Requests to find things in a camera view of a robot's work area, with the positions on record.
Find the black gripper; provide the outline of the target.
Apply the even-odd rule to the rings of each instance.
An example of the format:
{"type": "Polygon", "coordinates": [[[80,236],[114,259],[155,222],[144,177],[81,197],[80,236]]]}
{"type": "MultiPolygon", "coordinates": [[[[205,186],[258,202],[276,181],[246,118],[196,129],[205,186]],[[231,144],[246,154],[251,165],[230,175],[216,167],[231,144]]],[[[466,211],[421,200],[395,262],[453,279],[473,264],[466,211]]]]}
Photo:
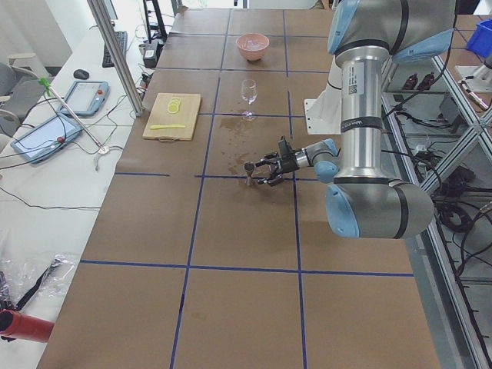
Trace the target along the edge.
{"type": "Polygon", "coordinates": [[[277,152],[267,153],[260,161],[254,164],[256,168],[263,165],[273,165],[274,170],[268,177],[259,178],[257,184],[269,185],[271,187],[282,183],[284,181],[284,174],[294,172],[300,168],[295,154],[279,156],[277,152]]]}

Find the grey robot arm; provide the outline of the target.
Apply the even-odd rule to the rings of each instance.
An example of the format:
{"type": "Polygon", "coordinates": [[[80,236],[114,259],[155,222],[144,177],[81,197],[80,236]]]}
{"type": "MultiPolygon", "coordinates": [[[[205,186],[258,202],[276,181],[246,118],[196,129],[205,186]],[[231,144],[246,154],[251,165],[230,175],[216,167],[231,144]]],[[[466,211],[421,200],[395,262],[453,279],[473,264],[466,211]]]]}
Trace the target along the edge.
{"type": "Polygon", "coordinates": [[[445,52],[452,40],[456,1],[343,1],[327,49],[341,69],[341,144],[325,139],[301,149],[280,141],[265,155],[266,183],[312,167],[327,185],[331,230],[346,238],[411,238],[430,224],[434,205],[419,186],[388,177],[381,167],[382,67],[445,52]]]}

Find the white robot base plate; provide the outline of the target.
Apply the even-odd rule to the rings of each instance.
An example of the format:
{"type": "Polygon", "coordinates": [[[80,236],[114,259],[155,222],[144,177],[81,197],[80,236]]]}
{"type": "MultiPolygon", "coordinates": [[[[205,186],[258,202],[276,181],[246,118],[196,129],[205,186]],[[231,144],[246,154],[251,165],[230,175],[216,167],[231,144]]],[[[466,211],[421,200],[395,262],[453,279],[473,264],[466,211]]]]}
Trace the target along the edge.
{"type": "Polygon", "coordinates": [[[304,101],[309,135],[339,135],[341,133],[341,102],[306,99],[304,101]]]}

